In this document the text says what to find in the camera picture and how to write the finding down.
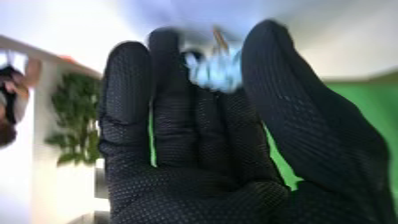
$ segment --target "green leaves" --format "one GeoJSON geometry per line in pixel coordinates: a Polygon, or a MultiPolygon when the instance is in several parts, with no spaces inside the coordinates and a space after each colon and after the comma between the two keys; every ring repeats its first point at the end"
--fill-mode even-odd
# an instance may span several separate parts
{"type": "Polygon", "coordinates": [[[59,165],[93,165],[100,158],[96,105],[100,101],[100,80],[80,74],[66,74],[52,96],[61,132],[47,138],[47,144],[61,149],[59,165]]]}

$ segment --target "black glove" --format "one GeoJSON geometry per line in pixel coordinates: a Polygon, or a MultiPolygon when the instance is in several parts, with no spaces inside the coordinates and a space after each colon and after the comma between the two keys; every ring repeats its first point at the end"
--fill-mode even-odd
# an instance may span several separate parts
{"type": "Polygon", "coordinates": [[[153,32],[150,50],[134,42],[116,47],[103,79],[112,223],[395,223],[384,140],[317,78],[285,27],[265,21],[244,45],[253,104],[244,90],[224,95],[192,86],[173,30],[153,32]],[[253,105],[304,178],[293,193],[253,105]]]}

